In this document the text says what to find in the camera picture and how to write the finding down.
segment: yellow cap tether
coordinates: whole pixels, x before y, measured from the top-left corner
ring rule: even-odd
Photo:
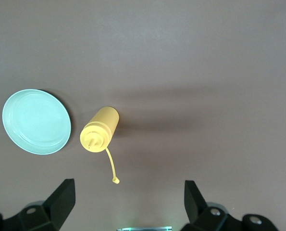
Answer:
[[[119,183],[119,179],[115,174],[115,167],[112,156],[108,149],[108,145],[112,140],[117,123],[119,120],[118,112],[112,107],[101,108],[96,115],[83,128],[80,141],[82,146],[93,153],[98,153],[106,150],[113,171],[113,182]]]

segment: silver bolt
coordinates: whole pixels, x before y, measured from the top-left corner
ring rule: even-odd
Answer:
[[[255,216],[250,217],[249,220],[251,222],[253,222],[254,224],[256,224],[256,225],[261,225],[262,224],[262,221],[258,217],[255,217]]]
[[[215,216],[219,216],[221,214],[220,211],[216,208],[212,208],[210,212],[212,213],[212,215],[215,215]]]
[[[35,213],[36,212],[36,209],[35,208],[30,208],[26,211],[26,214],[32,214],[32,213]]]

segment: yellow squeeze bottle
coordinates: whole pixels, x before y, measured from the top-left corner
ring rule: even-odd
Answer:
[[[113,182],[119,183],[116,177],[115,167],[108,145],[112,140],[116,126],[119,121],[118,112],[112,107],[101,108],[96,115],[83,128],[80,141],[82,146],[93,153],[106,150],[113,171]]]

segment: round turquoise plate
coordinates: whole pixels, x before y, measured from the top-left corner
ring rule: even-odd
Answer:
[[[12,141],[30,153],[52,154],[70,137],[67,110],[58,99],[41,90],[13,94],[4,105],[2,119]]]

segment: light blue plate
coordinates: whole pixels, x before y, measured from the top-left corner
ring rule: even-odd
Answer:
[[[2,119],[12,141],[30,153],[52,154],[70,137],[67,110],[58,99],[41,90],[13,94],[4,105]]]

